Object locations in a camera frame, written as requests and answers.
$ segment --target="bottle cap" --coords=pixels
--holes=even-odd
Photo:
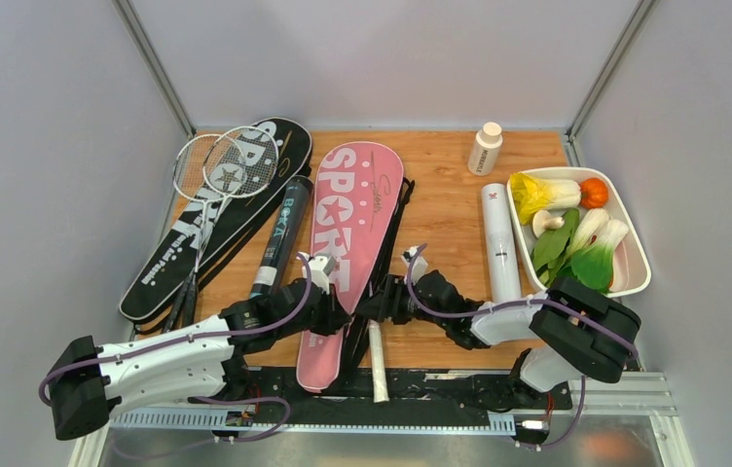
[[[479,132],[481,135],[481,141],[487,144],[496,144],[500,139],[500,133],[500,125],[495,122],[486,122]]]

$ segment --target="racket strings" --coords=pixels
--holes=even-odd
[[[208,201],[219,198],[202,179],[202,165],[220,135],[200,135],[183,147],[174,165],[174,190],[190,200]]]
[[[271,135],[253,126],[241,126],[220,136],[206,157],[203,176],[224,196],[248,198],[269,186],[277,172],[278,158],[279,150]]]

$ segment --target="yellow vegetable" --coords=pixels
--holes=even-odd
[[[516,172],[509,177],[509,184],[522,225],[541,209],[566,209],[581,202],[581,188],[572,180],[545,180]]]

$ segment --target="metal frame edge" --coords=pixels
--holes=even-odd
[[[182,101],[180,100],[177,91],[174,90],[174,86],[171,84],[171,80],[165,73],[163,64],[160,62],[160,58],[154,51],[154,47],[151,45],[151,41],[148,39],[148,34],[142,27],[142,23],[139,20],[139,15],[134,9],[133,4],[131,4],[130,0],[111,1],[117,8],[117,11],[120,14],[120,18],[123,20],[123,23],[125,24],[128,33],[131,35],[134,44],[139,49],[139,53],[140,55],[142,55],[142,59],[148,66],[149,71],[151,71],[152,76],[154,76],[154,81],[160,88],[160,92],[163,94],[163,97],[165,98],[165,102],[167,102],[168,107],[170,107],[171,113],[174,114],[174,118],[177,120],[180,127],[185,132],[186,136],[188,136],[189,139],[193,138],[196,129],[191,123],[191,119],[189,119],[188,113],[186,112],[185,107],[183,107]]]
[[[561,135],[561,146],[564,148],[564,155],[567,157],[567,165],[570,167],[583,166],[583,160],[581,159],[581,152],[578,148],[577,141],[574,138],[570,138],[566,134]]]
[[[68,467],[97,467],[105,452],[109,424],[74,442]]]
[[[658,452],[664,467],[694,467],[690,446],[684,436],[681,418],[678,416],[650,417]]]
[[[639,0],[639,3],[633,10],[633,13],[630,15],[630,19],[624,26],[624,30],[621,31],[621,34],[618,36],[618,40],[612,47],[612,51],[610,51],[601,72],[595,80],[595,83],[593,83],[590,91],[584,98],[584,102],[581,103],[581,107],[575,114],[575,118],[572,119],[572,125],[569,126],[567,135],[573,141],[581,134],[581,131],[593,113],[593,109],[595,109],[595,106],[601,99],[606,86],[612,79],[615,70],[621,64],[622,59],[632,46],[633,40],[638,35],[647,18],[649,18],[649,13],[657,3],[658,0]]]

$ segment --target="white plastic tray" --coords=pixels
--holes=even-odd
[[[644,249],[641,247],[639,235],[636,233],[633,221],[630,220],[630,216],[627,214],[627,209],[624,208],[624,203],[621,202],[621,197],[615,191],[615,187],[606,175],[586,167],[536,168],[533,170],[524,170],[524,173],[528,173],[537,178],[566,178],[578,183],[593,177],[603,180],[609,189],[609,201],[604,206],[604,209],[606,209],[613,219],[624,221],[630,227],[630,231],[624,237],[624,240],[615,249],[615,254],[612,258],[612,267],[614,269],[613,282],[612,287],[609,288],[609,293],[606,295],[611,298],[624,297],[636,294],[649,285],[649,262],[644,254]],[[518,222],[518,214],[515,211],[515,200],[512,198],[512,189],[509,186],[509,181],[506,182],[506,197],[509,202],[512,231],[515,234],[515,242],[518,244],[521,261],[524,264],[524,269],[527,271],[527,278],[536,290],[546,290],[544,284],[538,280],[538,276],[535,274],[535,268],[532,266],[532,260],[530,259],[530,252],[537,238],[532,233],[530,225],[522,226]],[[578,209],[581,210],[581,217],[583,218],[586,209],[582,207]],[[551,212],[561,215],[563,210]]]

